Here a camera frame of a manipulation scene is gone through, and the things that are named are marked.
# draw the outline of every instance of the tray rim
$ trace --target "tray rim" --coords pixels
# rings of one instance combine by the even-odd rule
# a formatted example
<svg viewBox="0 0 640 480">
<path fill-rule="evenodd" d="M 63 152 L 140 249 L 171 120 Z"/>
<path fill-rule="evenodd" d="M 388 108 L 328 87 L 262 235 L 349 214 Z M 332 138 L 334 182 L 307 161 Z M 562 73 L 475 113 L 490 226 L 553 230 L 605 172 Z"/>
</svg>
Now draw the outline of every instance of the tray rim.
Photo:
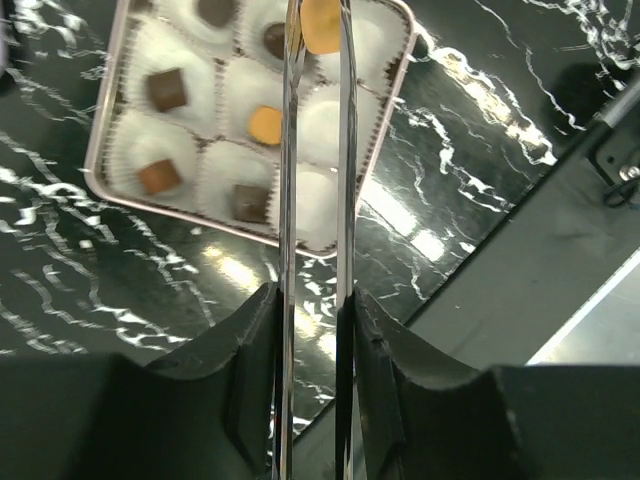
<svg viewBox="0 0 640 480">
<path fill-rule="evenodd" d="M 119 85 L 119 74 L 121 61 L 123 58 L 123 49 L 125 47 L 125 41 L 127 38 L 127 27 L 134 19 L 130 18 L 132 5 L 136 0 L 118 0 L 116 10 L 114 13 L 113 25 L 111 28 L 111 34 L 109 36 L 109 46 L 107 50 L 107 61 L 105 62 L 105 73 L 100 82 L 100 89 L 98 90 L 98 99 L 96 103 L 95 115 L 93 118 L 93 124 L 91 126 L 89 144 L 84 160 L 84 178 L 89 189 L 98 197 L 113 203 L 123 205 L 137 210 L 144 210 L 147 212 L 157 213 L 172 218 L 177 218 L 187 222 L 191 222 L 197 225 L 215 228 L 217 230 L 237 235 L 250 240 L 254 240 L 263 244 L 278 246 L 278 241 L 272 238 L 263 237 L 256 233 L 246 232 L 236 227 L 225 225 L 215 220 L 207 219 L 197 213 L 183 212 L 179 210 L 172 210 L 168 207 L 161 205 L 153 205 L 144 201 L 138 201 L 129 199 L 117 195 L 111 192 L 103 182 L 99 179 L 99 172 L 96 171 L 99 166 L 99 156 L 103 151 L 106 135 L 109 131 L 109 123 L 113 117 L 113 110 L 116 101 L 116 93 Z M 393 114 L 394 102 L 393 99 L 398 95 L 402 84 L 404 83 L 404 77 L 406 74 L 407 66 L 409 64 L 409 56 L 413 51 L 417 39 L 415 28 L 415 15 L 409 6 L 402 0 L 377 0 L 379 2 L 392 5 L 394 8 L 400 10 L 405 18 L 409 22 L 409 39 L 406 47 L 400 57 L 400 64 L 398 67 L 398 73 L 394 79 L 393 85 L 389 92 L 389 100 L 386 103 L 382 119 L 380 121 L 380 128 L 376 135 L 373 148 L 371 150 L 369 164 L 362 178 L 362 185 L 365 184 L 373 174 L 382 144 L 386 138 L 387 130 L 389 127 L 389 121 Z M 360 211 L 362 204 L 362 190 L 358 192 L 358 198 L 356 199 L 356 218 Z M 327 250 L 322 252 L 312 251 L 300 246 L 296 247 L 296 253 L 305 257 L 316 258 L 320 260 L 329 259 L 336 256 L 336 247 L 332 245 Z"/>
</svg>

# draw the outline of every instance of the gray metal bar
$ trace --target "gray metal bar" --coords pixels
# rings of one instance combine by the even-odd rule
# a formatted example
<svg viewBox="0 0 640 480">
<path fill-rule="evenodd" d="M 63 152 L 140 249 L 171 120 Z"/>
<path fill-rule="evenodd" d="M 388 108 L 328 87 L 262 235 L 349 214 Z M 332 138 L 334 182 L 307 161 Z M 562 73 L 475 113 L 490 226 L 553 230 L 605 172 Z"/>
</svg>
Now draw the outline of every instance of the gray metal bar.
<svg viewBox="0 0 640 480">
<path fill-rule="evenodd" d="M 277 354 L 276 415 L 273 443 L 273 480 L 291 480 L 293 448 L 293 343 L 296 273 L 296 165 L 298 137 L 298 85 L 305 48 L 300 30 L 301 0 L 289 0 L 285 28 L 280 159 L 280 312 L 282 339 Z"/>
<path fill-rule="evenodd" d="M 356 222 L 357 77 L 351 0 L 340 0 L 340 162 L 336 295 L 336 479 L 353 478 L 354 252 Z"/>
</svg>

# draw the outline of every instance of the table surface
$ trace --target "table surface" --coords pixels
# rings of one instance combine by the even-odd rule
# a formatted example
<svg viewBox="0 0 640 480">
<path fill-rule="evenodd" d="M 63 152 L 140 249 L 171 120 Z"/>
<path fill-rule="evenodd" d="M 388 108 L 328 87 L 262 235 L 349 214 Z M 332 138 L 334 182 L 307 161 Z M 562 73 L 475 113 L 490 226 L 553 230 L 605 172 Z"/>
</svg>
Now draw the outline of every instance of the table surface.
<svg viewBox="0 0 640 480">
<path fill-rule="evenodd" d="M 276 249 L 97 199 L 83 160 L 116 0 L 15 0 L 0 81 L 0 354 L 148 362 L 276 277 Z M 637 64 L 633 1 L 409 2 L 420 38 L 357 223 L 408 320 Z M 298 259 L 295 427 L 333 397 L 334 260 Z"/>
</svg>

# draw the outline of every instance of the brown square chocolate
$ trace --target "brown square chocolate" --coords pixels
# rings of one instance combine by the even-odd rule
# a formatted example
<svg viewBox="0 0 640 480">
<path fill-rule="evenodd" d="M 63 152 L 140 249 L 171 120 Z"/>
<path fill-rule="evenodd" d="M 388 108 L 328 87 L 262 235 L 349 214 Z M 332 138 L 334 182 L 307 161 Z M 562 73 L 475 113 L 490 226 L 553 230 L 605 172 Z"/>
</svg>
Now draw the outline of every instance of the brown square chocolate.
<svg viewBox="0 0 640 480">
<path fill-rule="evenodd" d="M 235 9 L 235 0 L 200 0 L 198 2 L 200 18 L 216 28 L 226 26 L 231 21 Z"/>
<path fill-rule="evenodd" d="M 248 185 L 233 187 L 233 218 L 241 222 L 266 223 L 269 190 Z"/>
<path fill-rule="evenodd" d="M 149 195 L 166 192 L 182 183 L 182 178 L 169 159 L 160 160 L 138 170 L 138 180 Z"/>
<path fill-rule="evenodd" d="M 187 93 L 182 80 L 182 69 L 154 73 L 147 77 L 149 100 L 159 112 L 182 107 L 187 104 Z"/>
</svg>

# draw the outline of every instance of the tray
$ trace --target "tray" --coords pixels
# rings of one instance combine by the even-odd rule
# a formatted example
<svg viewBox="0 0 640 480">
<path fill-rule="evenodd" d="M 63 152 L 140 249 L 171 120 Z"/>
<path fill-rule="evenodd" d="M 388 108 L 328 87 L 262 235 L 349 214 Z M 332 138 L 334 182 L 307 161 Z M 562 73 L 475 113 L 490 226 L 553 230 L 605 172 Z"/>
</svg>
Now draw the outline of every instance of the tray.
<svg viewBox="0 0 640 480">
<path fill-rule="evenodd" d="M 392 80 L 391 88 L 387 90 L 387 92 L 385 92 L 383 96 L 378 95 L 381 104 L 384 105 L 384 109 L 380 117 L 380 123 L 376 129 L 375 139 L 373 139 L 372 143 L 370 144 L 370 148 L 368 149 L 368 153 L 363 164 L 362 173 L 358 177 L 358 208 L 360 206 L 360 193 L 362 191 L 362 186 L 370 177 L 371 172 L 373 171 L 373 168 L 375 166 L 375 162 L 380 152 L 382 142 L 386 135 L 389 120 L 393 112 L 393 98 L 398 94 L 404 80 L 404 74 L 409 61 L 409 54 L 413 51 L 416 40 L 414 30 L 415 19 L 413 13 L 404 3 L 398 0 L 379 0 L 377 3 L 387 4 L 400 13 L 400 15 L 405 20 L 408 40 L 406 42 L 405 48 L 403 49 L 402 56 L 399 59 L 397 72 L 395 74 L 395 78 Z M 118 203 L 131 208 L 155 212 L 182 220 L 187 220 L 199 225 L 216 228 L 235 235 L 239 235 L 241 237 L 250 238 L 262 243 L 277 246 L 277 231 L 265 228 L 264 225 L 258 225 L 258 227 L 256 228 L 251 224 L 248 224 L 247 226 L 227 224 L 207 218 L 199 213 L 182 211 L 176 208 L 158 205 L 136 198 L 123 197 L 110 188 L 103 168 L 103 160 L 105 156 L 107 137 L 109 135 L 113 121 L 118 117 L 118 115 L 124 108 L 123 98 L 120 91 L 120 80 L 123 71 L 123 65 L 125 63 L 124 58 L 127 53 L 127 40 L 129 38 L 129 34 L 140 23 L 142 18 L 148 16 L 149 13 L 157 15 L 157 11 L 155 11 L 155 9 L 156 7 L 153 0 L 118 1 L 114 17 L 114 25 L 109 40 L 109 56 L 106 62 L 105 75 L 100 86 L 96 114 L 94 117 L 89 146 L 85 158 L 85 180 L 89 188 L 96 195 L 110 202 Z M 164 18 L 161 18 L 160 21 L 166 21 L 167 23 L 170 23 L 167 19 Z M 216 62 L 215 56 L 212 55 L 211 60 L 212 62 Z M 319 80 L 317 85 L 322 86 L 323 83 L 325 85 L 328 83 L 326 81 L 323 81 L 320 74 L 318 75 L 318 79 Z M 361 87 L 365 89 L 367 88 L 366 85 L 361 85 Z M 277 153 L 274 155 L 274 161 L 279 162 Z M 301 255 L 314 258 L 328 258 L 335 255 L 335 245 L 329 246 L 322 250 L 313 250 L 311 248 L 308 248 L 304 244 L 299 244 L 297 252 Z"/>
</svg>

